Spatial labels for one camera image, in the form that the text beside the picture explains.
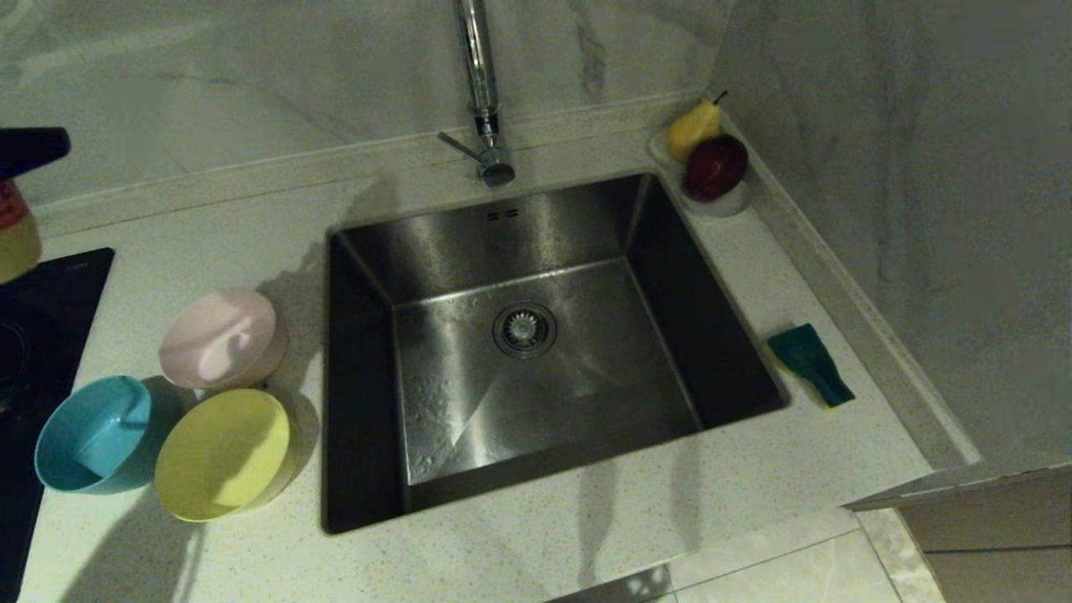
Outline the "orange label dish soap bottle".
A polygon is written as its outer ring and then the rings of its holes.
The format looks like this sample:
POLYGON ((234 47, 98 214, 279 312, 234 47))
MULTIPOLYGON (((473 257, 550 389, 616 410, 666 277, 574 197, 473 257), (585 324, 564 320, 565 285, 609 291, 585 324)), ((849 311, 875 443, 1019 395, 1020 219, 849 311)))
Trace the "orange label dish soap bottle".
POLYGON ((42 256, 38 220, 14 179, 0 182, 0 285, 33 271, 42 256))

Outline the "chrome faucet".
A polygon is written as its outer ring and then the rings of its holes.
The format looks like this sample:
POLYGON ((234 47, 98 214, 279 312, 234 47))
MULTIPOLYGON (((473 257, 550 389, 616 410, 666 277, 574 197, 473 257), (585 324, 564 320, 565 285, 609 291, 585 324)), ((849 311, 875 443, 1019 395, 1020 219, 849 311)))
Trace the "chrome faucet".
POLYGON ((487 29, 485 0, 453 0, 453 5, 468 79, 468 107, 482 147, 471 149, 444 132, 440 132, 437 138, 475 161, 477 178, 487 188, 505 188, 513 183, 516 172, 512 155, 506 148, 498 126, 497 73, 487 29))

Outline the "stainless steel sink basin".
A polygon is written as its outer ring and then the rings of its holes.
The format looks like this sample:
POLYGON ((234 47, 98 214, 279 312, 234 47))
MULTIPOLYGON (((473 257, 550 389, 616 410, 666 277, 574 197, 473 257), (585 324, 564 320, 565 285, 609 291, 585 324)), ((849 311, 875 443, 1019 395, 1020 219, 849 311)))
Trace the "stainless steel sink basin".
POLYGON ((329 534, 789 405, 652 173, 338 229, 326 298, 329 534), (539 358, 493 341, 520 302, 559 319, 539 358))

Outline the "green and yellow sponge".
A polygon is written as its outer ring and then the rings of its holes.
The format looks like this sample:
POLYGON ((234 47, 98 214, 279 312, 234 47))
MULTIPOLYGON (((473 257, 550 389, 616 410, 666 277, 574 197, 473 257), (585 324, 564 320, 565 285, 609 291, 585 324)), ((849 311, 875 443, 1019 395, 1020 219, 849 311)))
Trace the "green and yellow sponge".
POLYGON ((807 381, 830 408, 855 400, 855 394, 843 381, 838 366, 812 323, 792 326, 766 339, 775 358, 796 377, 807 381))

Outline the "black induction cooktop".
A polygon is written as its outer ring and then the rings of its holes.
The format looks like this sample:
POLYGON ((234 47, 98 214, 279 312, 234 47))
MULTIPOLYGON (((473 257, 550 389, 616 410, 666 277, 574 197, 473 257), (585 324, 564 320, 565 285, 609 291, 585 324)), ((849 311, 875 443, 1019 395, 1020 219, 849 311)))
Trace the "black induction cooktop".
POLYGON ((74 386, 116 252, 47 260, 0 285, 0 603, 16 603, 44 488, 34 450, 74 386))

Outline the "pink plastic bowl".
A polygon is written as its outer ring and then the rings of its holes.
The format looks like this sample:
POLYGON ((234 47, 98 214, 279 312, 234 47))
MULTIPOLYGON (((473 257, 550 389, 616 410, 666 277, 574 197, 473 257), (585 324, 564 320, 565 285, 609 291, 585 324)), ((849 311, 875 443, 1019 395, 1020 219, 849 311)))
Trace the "pink plastic bowl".
POLYGON ((282 363, 291 333, 259 291, 222 289, 192 302, 158 348, 164 378, 179 387, 222 392, 260 385, 282 363))

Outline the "blue plastic bowl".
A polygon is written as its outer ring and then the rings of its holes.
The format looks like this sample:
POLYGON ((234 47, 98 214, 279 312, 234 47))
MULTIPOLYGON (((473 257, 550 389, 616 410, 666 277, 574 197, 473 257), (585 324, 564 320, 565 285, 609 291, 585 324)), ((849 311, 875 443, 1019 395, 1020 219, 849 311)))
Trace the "blue plastic bowl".
POLYGON ((183 407, 142 380, 110 376, 76 389, 39 433, 33 465, 56 492, 115 495, 153 480, 158 454, 183 407))

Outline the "yellow plastic bowl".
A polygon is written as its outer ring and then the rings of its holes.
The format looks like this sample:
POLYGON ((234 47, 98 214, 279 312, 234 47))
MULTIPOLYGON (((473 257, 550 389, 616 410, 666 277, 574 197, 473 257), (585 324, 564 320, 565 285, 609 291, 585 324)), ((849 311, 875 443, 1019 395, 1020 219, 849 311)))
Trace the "yellow plastic bowl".
POLYGON ((229 389, 195 405, 157 459, 161 508, 183 523, 214 523, 260 508, 297 472, 291 412, 264 389, 229 389))

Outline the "round metal drain strainer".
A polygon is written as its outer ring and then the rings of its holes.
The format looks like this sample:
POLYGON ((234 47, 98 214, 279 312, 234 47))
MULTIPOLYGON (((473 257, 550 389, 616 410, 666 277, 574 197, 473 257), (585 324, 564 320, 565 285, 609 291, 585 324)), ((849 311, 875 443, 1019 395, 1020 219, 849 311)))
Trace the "round metal drain strainer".
POLYGON ((509 358, 539 358, 559 339, 559 319, 544 305, 520 302, 498 312, 492 335, 498 352, 509 358))

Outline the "yellow pear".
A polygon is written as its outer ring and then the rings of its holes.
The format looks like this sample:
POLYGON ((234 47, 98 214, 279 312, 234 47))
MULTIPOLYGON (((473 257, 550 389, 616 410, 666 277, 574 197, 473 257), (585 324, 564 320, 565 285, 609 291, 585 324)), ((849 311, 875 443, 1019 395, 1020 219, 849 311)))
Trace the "yellow pear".
POLYGON ((720 102, 728 93, 727 90, 723 90, 719 95, 713 98, 701 95, 696 106, 667 126, 665 148, 671 159, 686 162, 700 142, 720 134, 723 121, 720 102))

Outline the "dark red apple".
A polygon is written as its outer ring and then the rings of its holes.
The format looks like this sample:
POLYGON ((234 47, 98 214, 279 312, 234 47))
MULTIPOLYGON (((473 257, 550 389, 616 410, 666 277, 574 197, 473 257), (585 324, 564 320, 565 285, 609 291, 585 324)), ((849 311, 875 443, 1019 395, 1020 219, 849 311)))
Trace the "dark red apple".
POLYGON ((690 153, 683 190, 694 201, 713 202, 742 182, 750 164, 746 145, 729 134, 700 142, 690 153))

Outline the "small white dish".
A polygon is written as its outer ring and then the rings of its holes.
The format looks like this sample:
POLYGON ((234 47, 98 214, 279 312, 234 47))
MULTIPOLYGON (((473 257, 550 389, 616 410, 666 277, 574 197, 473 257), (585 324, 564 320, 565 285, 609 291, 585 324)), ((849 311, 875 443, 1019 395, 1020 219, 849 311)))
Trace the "small white dish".
POLYGON ((734 188, 715 201, 701 202, 690 198, 684 188, 685 164, 667 153, 666 142, 665 130, 657 129, 647 139, 647 153, 662 170, 667 180, 674 183, 683 206, 689 214, 702 218, 727 219, 748 209, 753 198, 753 187, 747 182, 747 179, 743 179, 742 182, 736 183, 734 188))

